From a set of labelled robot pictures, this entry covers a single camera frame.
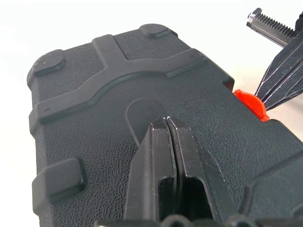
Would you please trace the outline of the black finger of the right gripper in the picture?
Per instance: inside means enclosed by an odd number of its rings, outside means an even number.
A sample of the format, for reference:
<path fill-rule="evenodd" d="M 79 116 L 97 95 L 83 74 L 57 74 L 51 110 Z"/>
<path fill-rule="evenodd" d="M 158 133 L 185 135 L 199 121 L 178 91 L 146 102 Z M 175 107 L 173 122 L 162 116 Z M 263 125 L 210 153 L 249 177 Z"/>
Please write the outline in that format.
<path fill-rule="evenodd" d="M 287 76 L 280 82 L 269 96 L 264 105 L 269 111 L 303 93 L 303 61 L 291 69 Z"/>
<path fill-rule="evenodd" d="M 300 61 L 303 61 L 302 31 L 300 31 L 273 59 L 262 78 L 255 95 L 264 102 L 269 96 L 269 93 L 282 82 L 290 70 L 294 69 Z"/>

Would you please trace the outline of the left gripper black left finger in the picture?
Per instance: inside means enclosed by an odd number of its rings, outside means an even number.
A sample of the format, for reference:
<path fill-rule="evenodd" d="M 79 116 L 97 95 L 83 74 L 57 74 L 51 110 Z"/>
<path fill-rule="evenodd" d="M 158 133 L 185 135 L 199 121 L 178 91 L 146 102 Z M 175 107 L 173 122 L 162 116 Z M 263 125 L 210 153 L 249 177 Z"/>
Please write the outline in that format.
<path fill-rule="evenodd" d="M 152 122 L 133 157 L 124 218 L 160 222 L 174 212 L 176 165 L 166 121 Z"/>

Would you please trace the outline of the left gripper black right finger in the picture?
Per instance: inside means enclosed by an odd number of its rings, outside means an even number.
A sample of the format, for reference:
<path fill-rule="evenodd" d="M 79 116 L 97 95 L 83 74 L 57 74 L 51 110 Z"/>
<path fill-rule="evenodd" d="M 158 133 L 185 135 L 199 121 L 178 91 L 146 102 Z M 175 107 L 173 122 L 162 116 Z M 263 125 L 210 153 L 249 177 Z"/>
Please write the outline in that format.
<path fill-rule="evenodd" d="M 225 223 L 237 210 L 217 162 L 186 123 L 170 117 L 167 124 L 178 170 L 178 213 Z"/>

